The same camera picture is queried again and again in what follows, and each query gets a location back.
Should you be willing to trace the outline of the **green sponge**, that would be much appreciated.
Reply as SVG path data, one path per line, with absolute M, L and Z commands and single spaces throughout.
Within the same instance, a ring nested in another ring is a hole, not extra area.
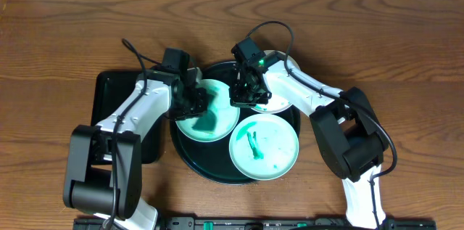
M 195 124 L 193 124 L 193 126 L 191 127 L 193 130 L 202 131 L 205 133 L 214 132 L 218 121 L 218 109 L 215 106 L 215 97 L 216 96 L 214 94 L 207 95 L 207 111 L 204 115 L 202 115 L 200 118 L 196 120 Z

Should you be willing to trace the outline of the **white plate with green smear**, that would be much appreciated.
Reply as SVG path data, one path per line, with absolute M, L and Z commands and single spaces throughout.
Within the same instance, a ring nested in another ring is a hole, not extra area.
M 284 52 L 276 50 L 264 51 L 266 55 L 272 54 L 273 52 L 277 52 L 278 58 L 283 60 L 283 57 L 285 56 Z M 297 69 L 300 70 L 300 66 L 291 56 L 289 56 L 288 59 Z M 258 113 L 276 114 L 287 110 L 290 106 L 292 106 L 292 104 L 288 100 L 284 99 L 282 96 L 273 94 L 267 104 L 256 104 L 252 109 Z

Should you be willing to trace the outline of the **mint green plate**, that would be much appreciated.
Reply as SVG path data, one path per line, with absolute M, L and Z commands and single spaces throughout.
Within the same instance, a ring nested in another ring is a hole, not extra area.
M 245 176 L 268 181 L 293 167 L 299 154 L 299 139 L 283 118 L 256 114 L 243 119 L 229 140 L 232 163 Z
M 229 96 L 229 86 L 222 81 L 214 79 L 203 79 L 197 85 L 204 88 L 207 94 L 214 94 L 215 106 L 217 107 L 217 125 L 213 133 L 195 131 L 191 127 L 198 118 L 189 118 L 176 121 L 177 127 L 188 138 L 200 142 L 213 142 L 227 136 L 235 128 L 239 121 L 240 109 L 232 107 Z

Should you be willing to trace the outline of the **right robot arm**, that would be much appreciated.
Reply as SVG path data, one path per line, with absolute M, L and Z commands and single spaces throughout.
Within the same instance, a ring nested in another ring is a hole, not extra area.
M 394 150 L 366 95 L 327 86 L 296 67 L 281 52 L 234 52 L 238 76 L 231 88 L 234 107 L 253 107 L 275 95 L 288 100 L 310 119 L 320 154 L 338 176 L 347 199 L 349 223 L 381 229 L 386 214 L 378 181 L 384 152 Z

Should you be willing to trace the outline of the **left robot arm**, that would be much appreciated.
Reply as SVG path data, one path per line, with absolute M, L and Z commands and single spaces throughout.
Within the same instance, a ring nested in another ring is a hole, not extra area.
M 197 67 L 147 70 L 112 114 L 94 126 L 77 126 L 70 136 L 65 206 L 102 218 L 103 229 L 155 229 L 157 209 L 141 196 L 142 142 L 166 112 L 183 120 L 206 111 L 201 79 Z

